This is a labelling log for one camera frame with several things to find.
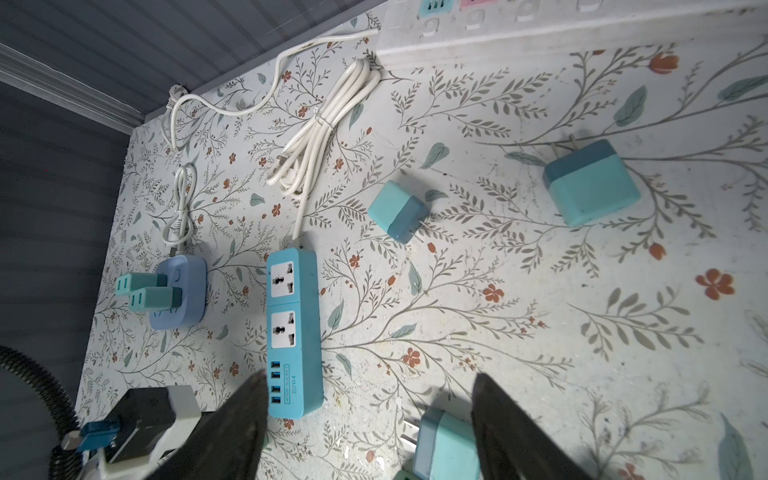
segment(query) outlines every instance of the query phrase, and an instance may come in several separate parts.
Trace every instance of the power strip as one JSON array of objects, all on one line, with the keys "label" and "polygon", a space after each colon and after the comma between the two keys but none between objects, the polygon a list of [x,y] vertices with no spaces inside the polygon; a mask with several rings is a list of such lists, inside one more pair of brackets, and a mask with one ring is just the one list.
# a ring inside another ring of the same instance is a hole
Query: power strip
[{"label": "power strip", "polygon": [[323,404],[317,256],[289,248],[266,260],[269,413],[300,419]]},{"label": "power strip", "polygon": [[389,70],[765,33],[765,0],[389,0]]}]

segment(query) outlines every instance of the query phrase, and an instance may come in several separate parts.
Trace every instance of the coiled white cable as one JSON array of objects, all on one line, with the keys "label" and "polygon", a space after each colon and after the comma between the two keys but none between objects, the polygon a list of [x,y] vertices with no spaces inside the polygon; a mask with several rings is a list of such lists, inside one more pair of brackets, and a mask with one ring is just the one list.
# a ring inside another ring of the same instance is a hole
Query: coiled white cable
[{"label": "coiled white cable", "polygon": [[[379,30],[372,28],[370,30],[359,31],[357,33],[346,35],[328,35],[326,37],[314,38],[304,42],[296,47],[289,48],[279,55],[275,60],[275,76],[272,82],[272,88],[262,100],[251,108],[245,110],[224,110],[216,107],[200,95],[186,94],[178,99],[170,111],[170,145],[174,150],[179,150],[176,140],[176,116],[184,103],[197,100],[206,107],[219,114],[229,117],[239,117],[248,115],[262,108],[274,95],[277,90],[280,73],[283,71],[283,61],[289,56],[304,51],[315,45],[324,43],[333,43],[337,41],[356,40],[359,38],[377,35]],[[267,180],[267,183],[274,185],[278,181],[283,186],[283,194],[290,195],[299,200],[299,212],[296,219],[296,225],[293,228],[293,239],[296,240],[301,233],[302,219],[306,209],[306,201],[312,191],[319,167],[325,156],[326,146],[333,128],[341,121],[355,105],[357,105],[381,80],[381,74],[378,71],[372,71],[367,60],[355,60],[344,74],[339,78],[331,92],[327,95],[321,108],[315,107],[315,121],[307,121],[299,132],[286,144],[281,157],[288,158],[280,165],[278,171]]]},{"label": "coiled white cable", "polygon": [[[187,191],[187,179],[189,179],[189,191]],[[174,181],[174,202],[176,204],[176,213],[160,231],[163,243],[170,247],[180,248],[180,246],[189,240],[192,235],[193,221],[190,218],[189,201],[194,198],[194,189],[197,185],[197,171],[192,164],[186,164],[176,170],[176,180]],[[176,224],[175,239],[170,238],[170,226]]]}]

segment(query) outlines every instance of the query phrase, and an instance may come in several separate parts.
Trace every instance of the white power strip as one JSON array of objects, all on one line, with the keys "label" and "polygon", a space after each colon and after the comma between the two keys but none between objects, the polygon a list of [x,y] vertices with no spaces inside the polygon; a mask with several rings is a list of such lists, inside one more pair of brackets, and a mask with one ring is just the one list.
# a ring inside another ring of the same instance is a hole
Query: white power strip
[{"label": "white power strip", "polygon": [[389,0],[390,70],[768,32],[768,0]]}]

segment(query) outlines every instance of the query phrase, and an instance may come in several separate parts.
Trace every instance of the white socket panel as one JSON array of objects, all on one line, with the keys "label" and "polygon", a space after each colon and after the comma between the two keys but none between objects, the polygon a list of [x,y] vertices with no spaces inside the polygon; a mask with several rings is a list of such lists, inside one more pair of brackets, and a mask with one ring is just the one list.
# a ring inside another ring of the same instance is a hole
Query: white socket panel
[{"label": "white socket panel", "polygon": [[270,323],[272,348],[287,349],[296,346],[296,312],[273,313]]},{"label": "white socket panel", "polygon": [[456,0],[419,18],[389,0],[376,54],[389,70],[763,34],[768,0]]},{"label": "white socket panel", "polygon": [[293,284],[293,262],[278,263],[272,265],[270,269],[270,295],[275,298],[278,296],[293,295],[295,287]]}]

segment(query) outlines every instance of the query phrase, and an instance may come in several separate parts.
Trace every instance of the table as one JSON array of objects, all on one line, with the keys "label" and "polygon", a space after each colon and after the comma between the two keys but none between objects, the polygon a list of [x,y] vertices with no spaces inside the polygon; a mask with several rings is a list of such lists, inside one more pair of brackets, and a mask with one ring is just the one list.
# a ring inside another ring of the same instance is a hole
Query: table
[{"label": "table", "polygon": [[[377,25],[383,8],[342,29]],[[351,60],[381,68],[375,43],[296,56],[276,99],[246,118],[192,104],[179,154],[159,120],[136,128],[80,417],[102,417],[128,388],[173,384],[215,409],[264,366],[266,257],[296,210],[266,176]],[[304,219],[326,401],[270,420],[259,478],[392,478],[409,457],[403,419],[431,404],[467,419],[481,371],[596,478],[768,475],[767,51],[744,38],[382,71],[339,124]],[[272,68],[207,97],[245,108]],[[566,227],[541,173],[570,135],[608,139],[641,201]],[[114,281],[167,257],[160,228],[187,161],[207,309],[194,327],[155,331]],[[367,217],[386,180],[430,206],[422,242],[394,243]]]}]

